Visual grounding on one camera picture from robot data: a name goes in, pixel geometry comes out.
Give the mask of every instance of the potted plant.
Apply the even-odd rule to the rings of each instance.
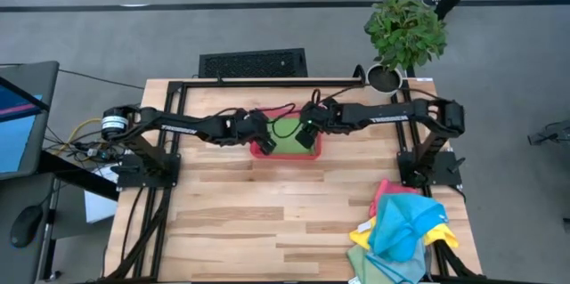
[[[394,94],[402,85],[397,66],[422,66],[444,53],[445,23],[432,9],[417,0],[385,0],[364,25],[379,56],[368,69],[369,83],[382,93]]]

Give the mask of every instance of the computer mouse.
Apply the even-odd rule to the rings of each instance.
[[[14,247],[26,247],[34,240],[37,226],[42,221],[44,209],[39,205],[24,208],[16,217],[10,231],[10,243]]]

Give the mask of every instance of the cloth pile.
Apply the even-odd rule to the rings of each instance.
[[[459,246],[442,204],[388,180],[380,183],[370,217],[349,234],[357,245],[347,255],[362,284],[418,283],[426,245],[443,239]]]

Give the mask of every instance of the white pot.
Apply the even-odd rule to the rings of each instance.
[[[379,63],[376,63],[374,65],[372,65],[370,68],[368,68],[368,70],[366,70],[366,84],[370,84],[370,80],[368,78],[368,75],[370,74],[371,70],[375,69],[376,67],[382,67],[382,65],[380,65]],[[392,92],[382,92],[376,88],[374,88],[372,85],[370,85],[370,87],[372,87],[375,91],[384,94],[385,96],[391,97],[393,94],[395,94],[400,87],[402,87],[402,82],[403,82],[403,77],[402,77],[402,73],[400,72],[399,69],[394,69],[394,72],[398,75],[398,88],[396,88],[395,90],[393,90]]]

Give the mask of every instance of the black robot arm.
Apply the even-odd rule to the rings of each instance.
[[[195,135],[204,142],[219,146],[243,145],[256,142],[269,155],[275,141],[267,131],[269,119],[258,110],[232,109],[205,118],[170,114],[154,108],[122,106],[103,113],[102,137],[108,142],[122,143],[134,155],[125,155],[121,166],[113,167],[118,174],[119,188],[171,187],[176,185],[180,156],[168,154],[163,148],[147,142],[142,134],[162,130]]]
[[[103,113],[102,137],[109,142],[128,142],[150,130],[191,134],[204,142],[233,146],[257,142],[261,151],[271,154],[275,142],[267,131],[268,118],[263,112],[236,109],[231,115],[194,118],[132,106],[117,107]]]
[[[429,116],[435,113],[436,118]],[[365,106],[360,103],[338,103],[332,98],[308,102],[301,110],[302,129],[296,139],[310,148],[318,133],[350,134],[368,125],[417,121],[430,131],[426,140],[413,150],[410,167],[400,167],[403,183],[423,186],[434,174],[436,155],[449,138],[465,132],[463,107],[455,101],[417,99],[411,102]]]

